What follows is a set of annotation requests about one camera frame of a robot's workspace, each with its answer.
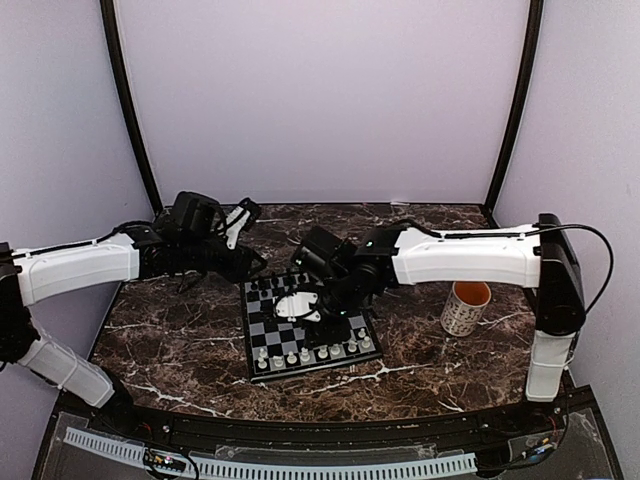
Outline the black grey chessboard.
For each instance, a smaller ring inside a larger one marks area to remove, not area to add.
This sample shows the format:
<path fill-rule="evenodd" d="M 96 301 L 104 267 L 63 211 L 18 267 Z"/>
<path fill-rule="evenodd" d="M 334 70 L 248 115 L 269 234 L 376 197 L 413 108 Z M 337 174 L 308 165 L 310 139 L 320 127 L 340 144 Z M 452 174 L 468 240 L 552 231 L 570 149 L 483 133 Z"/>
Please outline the black grey chessboard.
<path fill-rule="evenodd" d="M 377 360 L 383 350 L 367 313 L 348 319 L 340 336 L 322 344 L 307 322 L 276 315 L 276 300 L 292 289 L 321 284 L 299 270 L 257 277 L 240 285 L 248 378 L 252 383 Z"/>

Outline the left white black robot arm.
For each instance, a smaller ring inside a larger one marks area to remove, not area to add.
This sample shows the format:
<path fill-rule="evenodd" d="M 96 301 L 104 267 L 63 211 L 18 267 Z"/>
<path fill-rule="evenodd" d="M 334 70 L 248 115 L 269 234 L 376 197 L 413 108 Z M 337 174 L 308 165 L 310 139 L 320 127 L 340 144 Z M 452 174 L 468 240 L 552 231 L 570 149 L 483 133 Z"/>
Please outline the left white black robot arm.
<path fill-rule="evenodd" d="M 13 250 L 1 245 L 1 363 L 21 365 L 87 405 L 120 436 L 141 427 L 127 390 L 105 370 L 59 343 L 31 316 L 30 306 L 96 285 L 196 272 L 242 283 L 267 262 L 239 242 L 260 206 L 242 199 L 230 212 L 202 194 L 182 191 L 152 221 L 129 221 L 75 243 Z"/>

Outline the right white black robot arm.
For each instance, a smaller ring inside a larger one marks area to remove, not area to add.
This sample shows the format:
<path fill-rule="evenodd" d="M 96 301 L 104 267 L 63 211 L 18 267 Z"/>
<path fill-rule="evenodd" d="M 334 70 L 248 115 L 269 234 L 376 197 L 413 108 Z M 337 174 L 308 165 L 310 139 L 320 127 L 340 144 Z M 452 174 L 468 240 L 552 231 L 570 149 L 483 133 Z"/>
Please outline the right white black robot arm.
<path fill-rule="evenodd" d="M 535 292 L 535 330 L 526 399 L 510 413 L 521 434 L 549 416 L 571 346 L 585 324 L 579 261 L 566 236 L 571 225 L 551 213 L 534 224 L 484 230 L 430 230 L 400 220 L 369 231 L 355 245 L 315 226 L 292 262 L 315 287 L 298 287 L 275 301 L 277 316 L 302 321 L 320 342 L 332 342 L 348 316 L 390 288 L 430 282 L 511 284 Z"/>

